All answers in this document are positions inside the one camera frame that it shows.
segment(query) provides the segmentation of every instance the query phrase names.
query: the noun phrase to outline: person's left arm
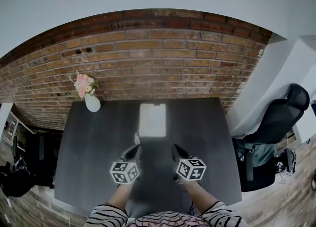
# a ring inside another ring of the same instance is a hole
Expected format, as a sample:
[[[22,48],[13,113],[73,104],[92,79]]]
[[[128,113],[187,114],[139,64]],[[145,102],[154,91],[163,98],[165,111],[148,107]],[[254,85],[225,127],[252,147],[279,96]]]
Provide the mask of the person's left arm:
[[[133,185],[120,185],[106,204],[94,208],[84,227],[124,226],[128,219],[125,207],[132,187]]]

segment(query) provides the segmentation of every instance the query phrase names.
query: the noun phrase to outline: tabletop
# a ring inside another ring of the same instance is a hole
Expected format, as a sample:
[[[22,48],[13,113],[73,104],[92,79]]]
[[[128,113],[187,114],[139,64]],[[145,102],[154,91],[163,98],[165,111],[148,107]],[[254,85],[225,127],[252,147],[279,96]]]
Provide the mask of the tabletop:
[[[96,113],[73,102],[58,156],[55,198],[87,211],[105,203],[117,187],[111,164],[135,144],[140,104],[153,102],[166,104],[166,137],[140,139],[143,173],[127,204],[129,215],[189,211],[188,195],[172,180],[172,144],[203,160],[207,169],[200,184],[208,192],[227,205],[241,201],[234,147],[218,98],[105,101]]]

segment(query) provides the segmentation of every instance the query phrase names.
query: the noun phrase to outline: white box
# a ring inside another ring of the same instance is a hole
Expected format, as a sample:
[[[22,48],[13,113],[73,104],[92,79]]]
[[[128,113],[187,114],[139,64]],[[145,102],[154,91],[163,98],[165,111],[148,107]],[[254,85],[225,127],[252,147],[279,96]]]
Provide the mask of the white box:
[[[200,181],[206,170],[201,159],[180,159],[176,173],[187,181]]]
[[[131,184],[139,176],[135,162],[113,162],[110,173],[117,184]]]
[[[139,112],[139,136],[166,136],[166,105],[142,103]]]

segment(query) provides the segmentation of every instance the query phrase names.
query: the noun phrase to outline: chair seat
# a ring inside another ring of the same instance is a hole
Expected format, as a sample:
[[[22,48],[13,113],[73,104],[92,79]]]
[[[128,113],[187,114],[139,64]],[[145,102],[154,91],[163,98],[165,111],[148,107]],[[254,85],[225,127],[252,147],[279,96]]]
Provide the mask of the chair seat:
[[[253,181],[251,182],[248,181],[246,178],[245,162],[241,162],[240,160],[238,160],[237,163],[242,192],[263,189],[272,185],[275,182],[276,168],[274,158],[270,158],[270,160],[262,166],[253,168]]]

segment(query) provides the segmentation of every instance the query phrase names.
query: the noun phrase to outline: black and white striped shirt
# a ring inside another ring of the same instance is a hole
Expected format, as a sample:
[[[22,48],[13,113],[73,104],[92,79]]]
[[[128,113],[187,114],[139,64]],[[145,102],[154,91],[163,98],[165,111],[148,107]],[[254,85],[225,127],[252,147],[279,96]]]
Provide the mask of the black and white striped shirt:
[[[166,211],[129,219],[125,211],[110,205],[99,205],[91,212],[84,227],[247,227],[223,202],[216,202],[200,216]]]

